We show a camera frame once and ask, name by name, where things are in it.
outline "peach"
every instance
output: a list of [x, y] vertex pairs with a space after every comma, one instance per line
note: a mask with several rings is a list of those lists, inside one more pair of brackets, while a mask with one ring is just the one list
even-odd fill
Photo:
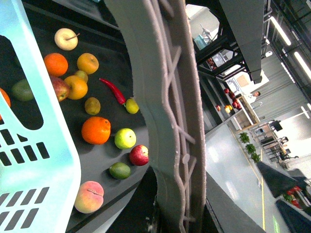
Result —
[[103, 202], [103, 187], [95, 181], [87, 181], [80, 186], [74, 207], [83, 214], [89, 214], [97, 211]]

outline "yellow floor line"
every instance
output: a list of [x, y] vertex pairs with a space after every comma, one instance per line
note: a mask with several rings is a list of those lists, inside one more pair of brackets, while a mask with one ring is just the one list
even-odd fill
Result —
[[[260, 157], [262, 161], [262, 150], [260, 151]], [[263, 176], [261, 177], [261, 199], [262, 199], [262, 228], [266, 230], [266, 216], [264, 211], [264, 190], [263, 190]]]
[[257, 173], [255, 172], [255, 170], [254, 170], [254, 168], [253, 168], [253, 166], [252, 166], [252, 164], [250, 163], [250, 161], [249, 161], [249, 158], [247, 157], [247, 155], [245, 154], [245, 152], [244, 152], [244, 150], [243, 150], [243, 148], [241, 147], [241, 145], [240, 145], [240, 142], [238, 141], [238, 139], [235, 137], [235, 135], [234, 135], [234, 133], [232, 132], [232, 130], [230, 129], [230, 131], [231, 131], [231, 133], [232, 133], [232, 135], [233, 135], [233, 137], [235, 138], [235, 140], [237, 141], [237, 143], [238, 143], [238, 145], [239, 145], [239, 147], [241, 148], [241, 150], [242, 150], [242, 152], [243, 152], [243, 154], [244, 154], [244, 156], [245, 156], [245, 158], [246, 158], [246, 160], [248, 161], [248, 163], [250, 164], [250, 166], [251, 166], [251, 168], [252, 168], [252, 170], [253, 170], [253, 172], [254, 172], [254, 174], [255, 174], [255, 176], [257, 177], [257, 179], [258, 179], [258, 182], [261, 184], [261, 186], [262, 186], [262, 181], [261, 181], [261, 179], [258, 177], [258, 175], [257, 175]]

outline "person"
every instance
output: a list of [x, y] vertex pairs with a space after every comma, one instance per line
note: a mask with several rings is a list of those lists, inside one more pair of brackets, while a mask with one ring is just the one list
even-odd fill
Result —
[[243, 93], [243, 95], [248, 103], [253, 103], [255, 102], [256, 98], [261, 95], [261, 93], [259, 91], [256, 91], [254, 94]]

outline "floor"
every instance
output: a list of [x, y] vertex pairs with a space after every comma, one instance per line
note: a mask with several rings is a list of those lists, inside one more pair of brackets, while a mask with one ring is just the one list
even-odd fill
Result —
[[[207, 134], [206, 171], [235, 204], [267, 233], [289, 233], [275, 206], [276, 199], [237, 137], [227, 125]], [[264, 154], [262, 159], [269, 163]]]

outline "green plant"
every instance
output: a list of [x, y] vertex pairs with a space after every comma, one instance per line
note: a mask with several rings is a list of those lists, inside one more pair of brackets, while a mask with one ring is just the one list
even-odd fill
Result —
[[248, 136], [248, 134], [247, 134], [246, 132], [240, 133], [239, 135], [240, 135], [240, 140], [241, 140], [244, 144], [250, 142], [250, 141], [249, 141], [249, 136]]
[[256, 148], [253, 144], [247, 144], [246, 149], [248, 154], [253, 154], [256, 152]]
[[291, 202], [293, 200], [293, 197], [291, 195], [288, 195], [288, 194], [283, 194], [283, 198], [288, 201], [288, 202]]
[[254, 163], [258, 163], [260, 161], [260, 156], [257, 153], [252, 153], [251, 159], [254, 160]]

